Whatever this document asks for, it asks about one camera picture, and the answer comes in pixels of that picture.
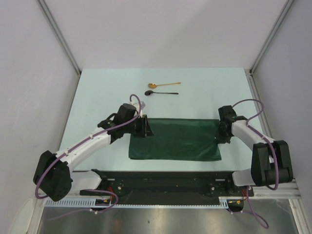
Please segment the dark green cloth napkin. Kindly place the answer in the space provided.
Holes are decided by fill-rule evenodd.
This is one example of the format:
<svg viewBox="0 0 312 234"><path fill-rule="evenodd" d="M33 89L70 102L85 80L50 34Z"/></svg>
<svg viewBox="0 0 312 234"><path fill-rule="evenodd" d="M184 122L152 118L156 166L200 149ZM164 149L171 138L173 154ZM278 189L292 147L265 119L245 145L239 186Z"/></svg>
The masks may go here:
<svg viewBox="0 0 312 234"><path fill-rule="evenodd" d="M151 118L154 136L130 138L128 157L134 160L220 161L215 134L217 119Z"/></svg>

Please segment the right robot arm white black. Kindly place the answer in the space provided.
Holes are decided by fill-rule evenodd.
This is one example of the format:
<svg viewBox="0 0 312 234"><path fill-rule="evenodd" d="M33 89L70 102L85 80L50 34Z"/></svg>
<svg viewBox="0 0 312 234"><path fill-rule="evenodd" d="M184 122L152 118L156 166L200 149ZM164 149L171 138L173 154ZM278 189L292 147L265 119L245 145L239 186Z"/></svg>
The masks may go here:
<svg viewBox="0 0 312 234"><path fill-rule="evenodd" d="M276 190L280 183L293 180L293 168L289 146L284 140L274 140L256 130L244 116L238 116L232 106L218 109L219 127L215 135L218 144L231 142L232 137L240 139L251 151L251 167L235 171L232 179L226 181L225 191L237 195L243 186L266 186Z"/></svg>

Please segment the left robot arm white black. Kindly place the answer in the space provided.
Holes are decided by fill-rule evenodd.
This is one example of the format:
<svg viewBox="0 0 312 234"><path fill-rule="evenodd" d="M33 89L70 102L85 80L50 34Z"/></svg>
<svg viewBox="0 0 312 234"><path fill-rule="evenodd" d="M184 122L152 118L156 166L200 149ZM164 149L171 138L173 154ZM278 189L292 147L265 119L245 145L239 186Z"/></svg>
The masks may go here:
<svg viewBox="0 0 312 234"><path fill-rule="evenodd" d="M92 190L104 194L108 183L94 170L75 173L75 168L93 153L113 144L125 134L137 138L154 136L147 116L142 113L145 103L124 103L117 113L101 121L97 128L74 146L56 153L41 154L34 174L35 196L60 201L68 194Z"/></svg>

